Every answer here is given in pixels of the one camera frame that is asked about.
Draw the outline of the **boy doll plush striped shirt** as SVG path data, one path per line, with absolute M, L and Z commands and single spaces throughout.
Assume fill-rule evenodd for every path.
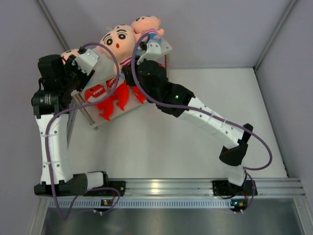
M 135 33 L 109 31 L 99 42 L 106 46 L 119 63 L 119 69 L 131 63 L 133 50 L 136 44 Z
M 70 49 L 70 50 L 67 50 L 67 51 L 63 52 L 61 54 L 63 65 L 72 64 L 72 61 L 74 59 L 70 58 L 71 55 L 73 55 L 74 57 L 79 56 L 80 55 L 79 49 L 75 48 L 75 49 Z
M 130 32 L 130 33 L 133 33 L 134 30 L 133 28 L 130 26 L 130 25 L 127 25 L 127 24 L 120 24 L 120 25 L 117 25 L 113 28 L 113 30 L 117 31 L 117 32 Z
M 161 20 L 156 16 L 141 16 L 135 19 L 131 27 L 138 40 L 143 34 L 149 33 L 153 39 L 161 39 L 164 35 L 164 29 L 160 28 Z

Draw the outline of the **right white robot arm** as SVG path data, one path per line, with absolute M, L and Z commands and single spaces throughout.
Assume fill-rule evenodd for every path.
M 252 125 L 235 127 L 204 105 L 195 94 L 180 84 L 169 81 L 164 66 L 145 60 L 133 68 L 122 68 L 126 83 L 138 88 L 163 113 L 187 121 L 219 140 L 223 147 L 220 161 L 227 171 L 228 188 L 240 194 L 246 188 L 246 173 L 242 165 L 246 155 Z

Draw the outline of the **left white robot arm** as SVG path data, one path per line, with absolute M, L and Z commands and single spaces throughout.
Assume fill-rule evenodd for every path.
M 105 172 L 74 174 L 70 167 L 67 123 L 71 93 L 82 91 L 94 74 L 93 65 L 83 58 L 52 54 L 38 61 L 39 89 L 31 98 L 42 148 L 42 175 L 34 186 L 38 196 L 84 196 L 92 189 L 103 196 L 111 189 Z

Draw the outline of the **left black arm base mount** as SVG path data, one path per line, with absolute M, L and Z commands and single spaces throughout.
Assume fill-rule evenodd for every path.
M 107 184 L 106 184 L 106 187 L 107 188 L 114 188 L 116 189 L 117 191 L 119 191 L 120 193 L 120 196 L 124 196 L 125 194 L 125 190 L 126 190 L 126 181 L 109 181 Z M 105 195 L 106 196 L 117 196 L 117 193 L 113 190 L 106 190 L 105 192 Z

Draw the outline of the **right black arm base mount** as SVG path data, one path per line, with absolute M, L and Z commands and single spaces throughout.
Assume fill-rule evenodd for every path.
M 214 180 L 212 182 L 213 195 L 223 199 L 230 199 L 235 196 L 256 196 L 258 195 L 254 181 L 246 180 L 242 186 L 231 184 L 228 180 Z

